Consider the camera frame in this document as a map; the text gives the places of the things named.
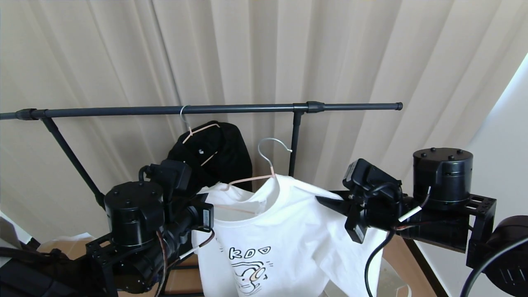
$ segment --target hanger hook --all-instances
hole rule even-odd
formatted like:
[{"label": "hanger hook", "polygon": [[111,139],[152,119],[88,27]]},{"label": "hanger hook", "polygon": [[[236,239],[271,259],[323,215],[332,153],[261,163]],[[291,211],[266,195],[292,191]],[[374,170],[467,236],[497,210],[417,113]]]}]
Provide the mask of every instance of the hanger hook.
[{"label": "hanger hook", "polygon": [[270,167],[273,167],[273,164],[271,164],[271,161],[270,161],[266,156],[264,156],[264,154],[260,151],[260,145],[262,144],[262,142],[263,142],[264,140],[274,140],[274,141],[276,141],[276,142],[282,144],[282,146],[283,146],[288,152],[293,152],[292,150],[290,150],[290,149],[286,146],[286,144],[284,144],[284,142],[282,142],[282,141],[280,141],[280,140],[278,140],[278,139],[276,139],[276,138],[273,138],[273,137],[266,137],[266,138],[261,139],[261,140],[259,141],[259,144],[257,145],[257,150],[259,151],[259,155],[260,155],[262,158],[264,158],[266,161],[268,161]]},{"label": "hanger hook", "polygon": [[185,107],[187,107],[187,106],[188,106],[188,105],[184,105],[184,106],[182,107],[182,109],[180,109],[180,118],[182,119],[182,121],[183,121],[185,124],[187,124],[187,128],[189,129],[189,131],[191,131],[191,125],[189,124],[189,122],[187,122],[187,119],[186,119],[185,116],[182,114],[183,109],[184,109]]}]

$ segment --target beige curtain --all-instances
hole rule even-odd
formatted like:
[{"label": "beige curtain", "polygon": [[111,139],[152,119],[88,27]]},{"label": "beige curtain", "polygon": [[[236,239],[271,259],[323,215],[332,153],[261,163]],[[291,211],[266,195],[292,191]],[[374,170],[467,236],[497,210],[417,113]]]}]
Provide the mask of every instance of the beige curtain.
[{"label": "beige curtain", "polygon": [[[303,116],[297,179],[340,189],[359,157],[412,186],[411,154],[463,147],[528,51],[528,3],[490,1],[2,1],[0,109],[404,103]],[[292,114],[188,115],[236,124],[255,174]],[[179,116],[60,118],[102,192],[135,180],[184,132]],[[46,241],[108,231],[42,123],[0,123],[0,207]],[[277,173],[288,154],[266,148]]]}]

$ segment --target black metal rod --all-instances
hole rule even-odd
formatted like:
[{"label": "black metal rod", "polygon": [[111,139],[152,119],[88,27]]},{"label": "black metal rod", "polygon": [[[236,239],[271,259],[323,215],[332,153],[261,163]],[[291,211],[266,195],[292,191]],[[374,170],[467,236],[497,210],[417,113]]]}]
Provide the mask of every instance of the black metal rod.
[{"label": "black metal rod", "polygon": [[291,153],[288,175],[293,177],[295,173],[295,158],[297,157],[297,144],[299,143],[300,120],[303,112],[294,112],[294,127],[291,132]]},{"label": "black metal rod", "polygon": [[90,190],[93,192],[93,194],[96,196],[97,204],[99,204],[101,207],[105,208],[104,204],[104,198],[105,195],[99,191],[96,184],[93,182],[92,178],[86,172],[84,167],[82,166],[81,162],[77,157],[75,156],[74,152],[71,150],[70,146],[62,136],[61,132],[59,131],[59,128],[51,118],[42,118],[41,119],[46,128],[51,132],[51,135],[55,138],[61,149],[64,151],[68,159],[70,159],[70,162],[73,164],[73,167],[77,169],[77,172],[81,175],[82,179],[88,185]]},{"label": "black metal rod", "polygon": [[[325,104],[308,102],[304,104],[241,104],[241,105],[201,105],[186,106],[183,114],[230,114],[230,113],[281,113],[306,112],[315,113],[325,110],[400,110],[401,103],[366,103],[366,104]],[[88,116],[126,116],[126,115],[175,115],[183,106],[144,106],[144,107],[96,107],[20,110],[14,113],[2,113],[0,119],[40,119],[44,117],[88,117]]]}]

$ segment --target cylindrical motor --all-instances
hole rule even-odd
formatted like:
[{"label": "cylindrical motor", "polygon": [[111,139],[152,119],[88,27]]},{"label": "cylindrical motor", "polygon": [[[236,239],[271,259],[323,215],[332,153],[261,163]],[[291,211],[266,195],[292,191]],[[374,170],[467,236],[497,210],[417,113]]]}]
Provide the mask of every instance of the cylindrical motor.
[{"label": "cylindrical motor", "polygon": [[153,182],[126,182],[105,196],[111,241],[123,247],[142,246],[164,224],[163,188]]},{"label": "cylindrical motor", "polygon": [[414,191],[426,208],[448,209],[469,198],[473,154],[456,148],[428,148],[413,154]]}]

